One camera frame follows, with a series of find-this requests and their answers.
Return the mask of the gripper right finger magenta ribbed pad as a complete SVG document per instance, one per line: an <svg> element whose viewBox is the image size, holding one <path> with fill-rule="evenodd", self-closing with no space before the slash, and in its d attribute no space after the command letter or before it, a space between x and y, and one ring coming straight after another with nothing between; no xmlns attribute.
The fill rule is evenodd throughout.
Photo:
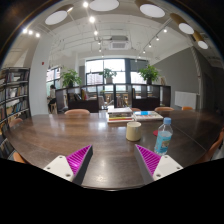
<svg viewBox="0 0 224 224"><path fill-rule="evenodd" d="M140 145L135 145L134 155L145 185L182 169L169 155L159 156Z"/></svg>

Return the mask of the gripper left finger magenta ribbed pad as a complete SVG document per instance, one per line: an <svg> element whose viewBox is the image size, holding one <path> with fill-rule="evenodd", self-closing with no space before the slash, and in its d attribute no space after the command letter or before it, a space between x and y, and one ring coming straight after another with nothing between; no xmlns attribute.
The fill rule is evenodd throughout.
<svg viewBox="0 0 224 224"><path fill-rule="evenodd" d="M76 185L81 185L92 155L93 148L88 145L68 156L57 156L44 170Z"/></svg>

